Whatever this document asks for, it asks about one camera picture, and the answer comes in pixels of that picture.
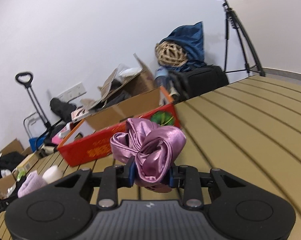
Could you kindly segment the black rolled bag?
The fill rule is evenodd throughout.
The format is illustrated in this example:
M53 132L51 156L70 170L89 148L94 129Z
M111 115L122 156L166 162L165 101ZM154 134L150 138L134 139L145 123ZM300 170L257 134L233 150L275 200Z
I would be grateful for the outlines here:
M60 117L64 122L72 121L71 113L77 109L76 105L68 102L63 102L58 98L53 98L50 101L51 111Z

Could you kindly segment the dark blue fabric bag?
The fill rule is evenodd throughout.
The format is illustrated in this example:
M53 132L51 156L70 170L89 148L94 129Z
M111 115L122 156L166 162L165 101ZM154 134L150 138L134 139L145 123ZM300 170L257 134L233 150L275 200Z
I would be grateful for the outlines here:
M202 22L198 22L194 25L179 26L159 43L163 41L169 41L180 45L185 50L188 57L188 61L181 67L165 66L166 68L179 72L186 72L193 68L206 66Z

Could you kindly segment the woven rattan ball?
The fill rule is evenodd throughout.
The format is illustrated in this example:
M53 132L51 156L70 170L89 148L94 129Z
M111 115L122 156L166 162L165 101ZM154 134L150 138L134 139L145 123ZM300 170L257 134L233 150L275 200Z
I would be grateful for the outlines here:
M181 67L188 61L185 50L180 45L169 41L157 43L155 55L161 66Z

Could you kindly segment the pink satin cloth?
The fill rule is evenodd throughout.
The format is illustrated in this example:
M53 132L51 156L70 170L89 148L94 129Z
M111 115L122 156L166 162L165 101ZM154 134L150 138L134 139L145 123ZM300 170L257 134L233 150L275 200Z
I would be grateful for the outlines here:
M162 181L186 144L183 131L144 118L129 118L125 127L125 132L110 139L114 159L126 164L134 158L138 186L157 193L170 192L172 189Z

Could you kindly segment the blue water bottle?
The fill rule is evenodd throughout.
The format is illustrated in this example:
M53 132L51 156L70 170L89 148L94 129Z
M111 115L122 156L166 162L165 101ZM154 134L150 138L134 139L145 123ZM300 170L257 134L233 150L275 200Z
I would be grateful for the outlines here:
M155 83L158 87L162 86L167 91L170 91L170 77L165 67L159 67L155 71Z

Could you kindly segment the lilac fuzzy towel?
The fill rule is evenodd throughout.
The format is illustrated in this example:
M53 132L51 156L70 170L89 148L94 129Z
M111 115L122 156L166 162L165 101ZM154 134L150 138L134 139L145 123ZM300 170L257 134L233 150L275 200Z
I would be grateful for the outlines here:
M18 190L18 197L21 198L46 185L48 185L48 183L38 174L37 171L30 172Z

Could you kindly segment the white wall socket strip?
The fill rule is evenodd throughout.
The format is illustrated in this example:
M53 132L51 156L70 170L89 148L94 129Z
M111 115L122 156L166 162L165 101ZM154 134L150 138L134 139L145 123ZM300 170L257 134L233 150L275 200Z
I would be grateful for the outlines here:
M70 102L82 95L86 94L86 89L82 83L78 83L68 90L62 92L57 98L64 102Z

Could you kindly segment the yellow small carton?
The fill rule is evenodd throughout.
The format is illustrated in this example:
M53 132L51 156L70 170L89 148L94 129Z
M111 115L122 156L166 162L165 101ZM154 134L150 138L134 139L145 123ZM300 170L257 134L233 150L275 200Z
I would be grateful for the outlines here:
M37 153L29 154L21 163L19 163L19 165L16 167L16 170L18 172L28 173L39 159L40 158Z

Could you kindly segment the black suitcase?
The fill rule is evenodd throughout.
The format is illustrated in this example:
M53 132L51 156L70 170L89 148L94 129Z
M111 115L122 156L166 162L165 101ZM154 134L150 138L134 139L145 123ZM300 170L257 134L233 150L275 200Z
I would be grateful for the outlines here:
M227 75L215 65L193 68L186 72L169 70L168 73L180 95L180 102L229 85Z

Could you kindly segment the open brown cardboard box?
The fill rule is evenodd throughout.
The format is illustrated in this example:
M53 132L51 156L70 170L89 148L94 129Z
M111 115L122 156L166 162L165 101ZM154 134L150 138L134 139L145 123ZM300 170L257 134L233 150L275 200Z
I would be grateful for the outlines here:
M80 101L86 111L100 111L157 87L154 75L148 66L136 54L134 58L139 66L131 68L120 64L107 78L104 85L99 87L101 92L99 100L82 99Z

